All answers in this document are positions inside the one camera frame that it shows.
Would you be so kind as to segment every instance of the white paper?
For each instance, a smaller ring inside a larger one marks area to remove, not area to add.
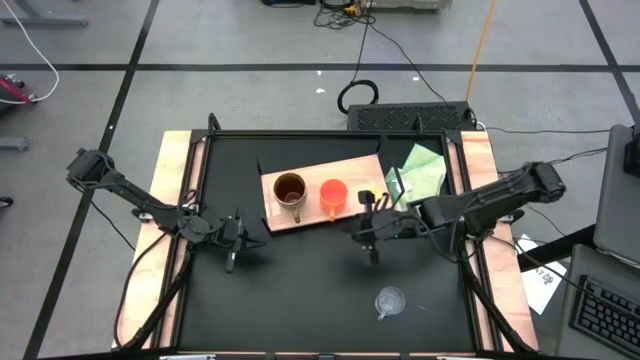
[[[538,244],[529,240],[529,237],[524,234],[520,237],[518,244],[520,244],[520,247],[524,251],[538,247]],[[567,269],[557,261],[546,264],[546,266],[557,271],[562,276],[567,272]],[[558,277],[558,275],[543,267],[522,273],[522,282],[524,283],[524,290],[527,294],[527,301],[533,311],[542,315],[544,308],[547,307],[547,304],[561,281],[562,279]]]

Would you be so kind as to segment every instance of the red object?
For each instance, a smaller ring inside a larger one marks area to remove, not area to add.
[[[32,103],[31,99],[29,99],[29,97],[27,95],[23,94],[22,91],[20,91],[20,89],[18,87],[16,87],[15,85],[9,83],[8,81],[6,81],[2,77],[0,77],[0,86],[2,86],[3,88],[7,89],[7,91],[10,92],[11,95],[17,97],[21,101],[24,101],[27,104],[31,104]]]
[[[320,205],[322,210],[329,214],[329,221],[333,222],[336,219],[336,214],[342,212],[347,203],[348,193],[347,185],[340,180],[331,179],[322,184]]]

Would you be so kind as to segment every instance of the white cable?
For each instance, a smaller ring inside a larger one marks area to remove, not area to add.
[[[33,50],[35,50],[38,53],[38,55],[40,55],[42,60],[44,60],[44,62],[46,62],[47,65],[49,65],[49,67],[51,68],[53,73],[56,75],[56,82],[53,84],[53,87],[51,88],[51,91],[49,91],[49,93],[47,95],[45,95],[45,96],[43,96],[41,98],[31,99],[31,101],[33,101],[33,102],[42,101],[42,100],[48,98],[49,96],[51,96],[51,94],[53,94],[53,92],[56,90],[56,88],[58,87],[58,83],[60,82],[60,74],[58,74],[58,71],[53,67],[53,65],[51,65],[49,60],[47,60],[47,58],[44,55],[42,55],[40,50],[38,50],[36,45],[33,43],[31,38],[29,37],[29,34],[27,33],[27,29],[24,28],[24,25],[22,25],[22,23],[18,19],[18,16],[16,16],[16,14],[13,12],[13,10],[11,10],[11,7],[9,6],[9,4],[7,4],[7,1],[6,0],[2,0],[2,3],[7,8],[7,10],[9,10],[9,12],[11,13],[11,16],[13,16],[13,18],[16,20],[16,23],[18,23],[18,25],[20,26],[20,29],[22,29],[22,32],[24,33],[24,36],[27,38],[27,41],[29,41],[29,44],[31,44],[31,47],[33,48]],[[10,101],[10,100],[4,100],[4,99],[0,99],[0,102],[3,102],[5,104],[15,104],[15,105],[26,104],[26,102],[24,102],[24,101]]]

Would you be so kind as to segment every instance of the wooden cutting board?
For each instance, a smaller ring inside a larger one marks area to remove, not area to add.
[[[273,184],[278,176],[289,172],[302,176],[307,185],[307,199],[300,208],[300,223],[298,224],[293,220],[293,215],[290,212],[280,207],[273,193]],[[340,214],[336,214],[336,219],[364,212],[364,206],[358,202],[359,191],[371,190],[378,194],[388,192],[377,154],[265,174],[261,177],[262,193],[266,220],[271,231],[329,221],[329,215],[320,206],[320,187],[330,179],[344,182],[349,191],[345,208]]]

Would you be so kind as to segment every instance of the wooden table frame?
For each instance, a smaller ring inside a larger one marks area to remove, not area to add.
[[[186,163],[191,144],[191,136],[191,131],[167,131],[164,134],[150,190],[150,193],[162,202],[169,204],[175,204],[178,202],[183,184],[183,174],[187,166]],[[462,132],[462,148],[464,150],[464,157],[466,159],[467,171],[472,188],[480,187],[498,179],[491,144],[487,133]],[[198,181],[200,179],[200,164],[202,163],[204,151],[205,142],[198,142],[195,146],[195,153],[193,154],[191,178],[185,182],[188,189],[195,190],[197,188]],[[458,161],[455,161],[455,159],[457,159],[456,147],[452,143],[449,144],[449,155],[452,159],[451,167],[454,175],[453,180],[455,187],[456,189],[462,189],[463,183],[460,175],[460,168]],[[154,223],[142,224],[134,260],[161,234],[162,232]],[[499,223],[495,230],[495,236],[501,239],[511,240],[510,227],[507,224]],[[133,337],[159,300],[170,251],[170,243],[169,237],[162,240],[145,256],[144,259],[140,261],[133,272],[129,287],[127,288],[124,306],[118,319],[118,335],[122,343],[125,343]],[[495,240],[487,239],[483,246],[486,267],[489,273],[489,280],[495,304],[509,321],[511,326],[518,332],[520,337],[529,346],[537,349],[538,343],[533,329],[533,323],[531,321],[531,314],[527,304],[527,298],[522,283],[516,253],[512,247]],[[176,272],[180,268],[182,258],[184,256],[184,240],[180,240],[177,249],[178,252],[175,256],[176,263],[173,266],[173,276],[175,276]],[[474,271],[477,271],[478,264],[476,263],[475,258],[472,259],[471,265]],[[171,344],[176,316],[177,299],[178,296],[173,299],[165,314],[164,321],[162,323],[162,334],[160,339],[158,339],[158,343],[161,347],[170,346]],[[477,319],[480,325],[482,346],[486,350],[493,350],[492,336],[487,313],[477,298],[476,308],[478,311]],[[509,344],[504,340],[504,338],[502,339],[502,344],[505,350],[510,350]],[[149,347],[149,345],[150,342],[147,341],[145,347]],[[375,355],[393,356],[399,354],[377,353]],[[433,356],[435,354],[416,353],[411,355]]]

